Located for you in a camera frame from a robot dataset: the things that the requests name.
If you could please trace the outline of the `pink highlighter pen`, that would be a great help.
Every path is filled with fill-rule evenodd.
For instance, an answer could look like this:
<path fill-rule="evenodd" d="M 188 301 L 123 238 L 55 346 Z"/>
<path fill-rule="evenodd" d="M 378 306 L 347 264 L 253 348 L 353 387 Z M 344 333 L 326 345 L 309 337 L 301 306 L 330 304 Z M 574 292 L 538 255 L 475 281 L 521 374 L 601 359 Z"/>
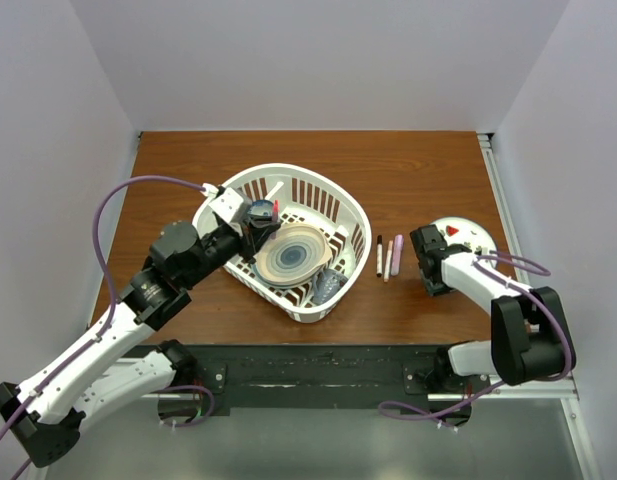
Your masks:
<path fill-rule="evenodd" d="M 400 272 L 401 257 L 404 247 L 404 237 L 402 234 L 398 234 L 394 238 L 392 249 L 392 261 L 391 261 L 391 275 L 397 276 Z"/>

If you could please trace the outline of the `white red pen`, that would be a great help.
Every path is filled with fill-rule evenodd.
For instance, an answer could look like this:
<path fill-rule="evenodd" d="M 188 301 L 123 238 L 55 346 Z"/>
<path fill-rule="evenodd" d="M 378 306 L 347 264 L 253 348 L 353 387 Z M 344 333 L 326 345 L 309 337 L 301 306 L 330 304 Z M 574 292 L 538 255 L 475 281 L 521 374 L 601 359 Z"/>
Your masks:
<path fill-rule="evenodd" d="M 383 271 L 383 282 L 388 283 L 391 277 L 392 257 L 393 257 L 394 241 L 391 239 L 386 248 L 385 266 Z"/>

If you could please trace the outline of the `white black marker pen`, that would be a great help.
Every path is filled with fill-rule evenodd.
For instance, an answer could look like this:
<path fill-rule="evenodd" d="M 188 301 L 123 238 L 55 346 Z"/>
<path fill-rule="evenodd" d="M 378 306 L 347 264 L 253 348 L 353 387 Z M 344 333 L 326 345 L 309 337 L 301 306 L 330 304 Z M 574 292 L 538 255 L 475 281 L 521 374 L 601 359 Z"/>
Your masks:
<path fill-rule="evenodd" d="M 376 239 L 376 276 L 382 278 L 383 276 L 383 236 L 377 235 Z"/>

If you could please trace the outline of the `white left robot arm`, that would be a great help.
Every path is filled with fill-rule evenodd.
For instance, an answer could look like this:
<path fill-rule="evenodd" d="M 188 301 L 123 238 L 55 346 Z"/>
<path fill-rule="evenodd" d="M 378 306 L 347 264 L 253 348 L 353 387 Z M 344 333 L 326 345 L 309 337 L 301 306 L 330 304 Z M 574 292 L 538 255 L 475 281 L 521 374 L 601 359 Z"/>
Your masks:
<path fill-rule="evenodd" d="M 254 261 L 281 222 L 269 201 L 212 202 L 214 230 L 189 222 L 166 225 L 141 270 L 106 313 L 49 365 L 20 383 L 0 383 L 0 441 L 11 432 L 37 468 L 67 454 L 97 417 L 153 391 L 184 392 L 195 361 L 167 341 L 117 378 L 105 371 L 161 329 L 191 301 L 190 290 L 234 257 Z"/>

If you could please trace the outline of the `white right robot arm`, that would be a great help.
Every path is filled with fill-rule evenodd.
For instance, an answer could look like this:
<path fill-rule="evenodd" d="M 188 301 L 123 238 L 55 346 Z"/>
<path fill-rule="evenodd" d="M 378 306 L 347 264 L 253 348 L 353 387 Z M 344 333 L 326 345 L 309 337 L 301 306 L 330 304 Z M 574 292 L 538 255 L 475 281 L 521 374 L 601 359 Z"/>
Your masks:
<path fill-rule="evenodd" d="M 427 293 L 457 291 L 489 314 L 490 339 L 452 345 L 433 369 L 436 386 L 457 392 L 469 376 L 497 375 L 508 385 L 561 379 L 576 353 L 559 294 L 533 288 L 497 270 L 499 264 L 548 276 L 541 265 L 499 252 L 477 223 L 444 217 L 409 234 Z"/>

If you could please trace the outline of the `blue patterned small bowl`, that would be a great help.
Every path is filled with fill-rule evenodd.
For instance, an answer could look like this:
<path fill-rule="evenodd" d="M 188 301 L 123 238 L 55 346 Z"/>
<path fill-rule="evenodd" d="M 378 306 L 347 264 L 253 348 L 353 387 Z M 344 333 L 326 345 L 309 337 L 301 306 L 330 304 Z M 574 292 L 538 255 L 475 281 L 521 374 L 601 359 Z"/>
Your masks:
<path fill-rule="evenodd" d="M 256 200 L 252 203 L 248 214 L 256 221 L 271 221 L 273 202 L 266 199 Z"/>

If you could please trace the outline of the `watermelon pattern plate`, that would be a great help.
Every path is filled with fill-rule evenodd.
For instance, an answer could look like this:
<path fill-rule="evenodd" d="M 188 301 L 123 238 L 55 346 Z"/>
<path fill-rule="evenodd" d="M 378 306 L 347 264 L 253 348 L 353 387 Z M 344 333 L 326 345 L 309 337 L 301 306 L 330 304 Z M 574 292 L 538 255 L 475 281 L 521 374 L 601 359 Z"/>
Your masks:
<path fill-rule="evenodd" d="M 432 224 L 448 245 L 464 245 L 477 255 L 489 254 L 497 250 L 496 243 L 489 232 L 470 219 L 447 216 L 433 221 Z"/>

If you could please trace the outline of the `beige blue ringed plate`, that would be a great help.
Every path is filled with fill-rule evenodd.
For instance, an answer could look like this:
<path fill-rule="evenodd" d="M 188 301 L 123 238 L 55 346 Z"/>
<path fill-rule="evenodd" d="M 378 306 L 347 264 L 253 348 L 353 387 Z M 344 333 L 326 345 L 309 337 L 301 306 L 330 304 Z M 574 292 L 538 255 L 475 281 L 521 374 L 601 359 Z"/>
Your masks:
<path fill-rule="evenodd" d="M 292 287 L 307 281 L 332 257 L 326 236 L 318 228 L 284 224 L 255 256 L 253 271 L 272 286 Z"/>

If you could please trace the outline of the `white plastic dish basket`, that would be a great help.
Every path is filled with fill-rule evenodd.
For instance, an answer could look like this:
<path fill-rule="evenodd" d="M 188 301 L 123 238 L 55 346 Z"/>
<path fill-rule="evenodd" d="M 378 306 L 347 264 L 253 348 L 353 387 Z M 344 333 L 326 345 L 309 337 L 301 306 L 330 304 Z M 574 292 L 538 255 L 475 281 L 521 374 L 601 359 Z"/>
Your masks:
<path fill-rule="evenodd" d="M 250 198 L 258 213 L 277 206 L 282 224 L 253 263 L 235 256 L 225 270 L 293 320 L 322 320 L 370 256 L 374 237 L 364 209 L 334 181 L 291 164 L 251 167 L 223 185 Z"/>

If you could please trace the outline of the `blue glass cup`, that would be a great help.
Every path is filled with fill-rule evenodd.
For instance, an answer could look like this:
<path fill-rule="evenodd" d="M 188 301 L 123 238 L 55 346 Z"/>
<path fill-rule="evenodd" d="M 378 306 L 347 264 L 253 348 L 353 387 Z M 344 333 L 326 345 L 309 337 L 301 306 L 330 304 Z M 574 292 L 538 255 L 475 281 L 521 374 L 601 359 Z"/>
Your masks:
<path fill-rule="evenodd" d="M 348 278 L 334 269 L 324 269 L 312 278 L 313 298 L 315 305 L 322 305 L 333 298 L 348 282 Z"/>

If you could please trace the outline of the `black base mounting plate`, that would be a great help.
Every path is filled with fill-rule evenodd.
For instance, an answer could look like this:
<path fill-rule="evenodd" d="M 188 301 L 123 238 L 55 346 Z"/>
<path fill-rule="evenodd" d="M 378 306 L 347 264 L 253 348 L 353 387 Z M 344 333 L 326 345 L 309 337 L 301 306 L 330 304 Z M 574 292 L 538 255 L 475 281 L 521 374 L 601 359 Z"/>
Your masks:
<path fill-rule="evenodd" d="M 459 377 L 436 345 L 186 345 L 173 385 L 200 385 L 217 416 L 237 408 L 374 409 L 385 400 L 433 411 L 487 387 Z"/>

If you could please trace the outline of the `aluminium frame rail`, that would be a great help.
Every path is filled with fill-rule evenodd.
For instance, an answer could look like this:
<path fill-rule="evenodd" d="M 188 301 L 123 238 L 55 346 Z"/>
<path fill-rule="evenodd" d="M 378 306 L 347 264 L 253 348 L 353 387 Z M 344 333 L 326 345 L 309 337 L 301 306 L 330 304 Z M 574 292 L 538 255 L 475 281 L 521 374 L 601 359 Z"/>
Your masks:
<path fill-rule="evenodd" d="M 490 340 L 451 346 L 442 357 L 453 376 L 480 375 L 491 380 L 482 398 L 496 394 L 559 398 L 581 475 L 599 479 L 601 470 L 572 377 L 574 345 L 561 300 L 551 289 L 530 286 L 531 276 L 546 277 L 549 272 L 522 258 L 496 165 L 493 136 L 480 133 L 477 140 L 509 250 L 499 252 L 485 228 L 460 217 L 436 220 L 413 235 L 427 291 L 432 295 L 460 292 L 491 321 Z"/>

